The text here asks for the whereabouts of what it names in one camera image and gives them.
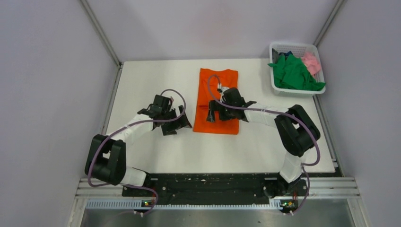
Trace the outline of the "orange t shirt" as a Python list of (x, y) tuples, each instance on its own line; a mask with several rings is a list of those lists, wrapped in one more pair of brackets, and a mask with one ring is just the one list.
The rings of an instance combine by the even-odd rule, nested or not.
[(238, 120), (221, 121), (218, 113), (215, 112), (216, 121), (207, 121), (209, 113), (209, 101), (213, 100), (212, 96), (210, 95), (209, 88), (211, 89), (214, 97), (220, 99), (220, 93), (217, 91), (218, 81), (220, 81), (225, 87), (237, 87), (238, 71), (230, 69), (223, 71), (200, 69), (198, 98), (193, 131), (202, 133), (237, 135), (239, 133)]

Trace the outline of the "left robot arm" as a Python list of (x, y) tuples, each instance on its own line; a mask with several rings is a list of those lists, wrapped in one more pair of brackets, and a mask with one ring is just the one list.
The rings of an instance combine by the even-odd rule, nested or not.
[(92, 138), (84, 172), (89, 178), (102, 181), (102, 185), (132, 185), (139, 195), (150, 193), (152, 183), (147, 172), (127, 165), (127, 148), (148, 132), (161, 128), (164, 136), (176, 135), (181, 128), (191, 128), (185, 114), (187, 103), (177, 109), (173, 99), (155, 95), (153, 103), (143, 108), (121, 128), (109, 135), (97, 134)]

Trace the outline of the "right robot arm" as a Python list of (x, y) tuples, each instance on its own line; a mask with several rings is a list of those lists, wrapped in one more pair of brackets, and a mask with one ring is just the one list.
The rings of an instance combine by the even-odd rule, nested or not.
[(277, 188), (281, 194), (290, 195), (302, 174), (301, 158), (306, 151), (316, 147), (320, 131), (300, 105), (288, 109), (269, 109), (255, 101), (246, 102), (235, 87), (217, 85), (220, 99), (209, 102), (208, 122), (240, 120), (260, 123), (278, 130), (286, 150), (284, 163), (279, 171)]

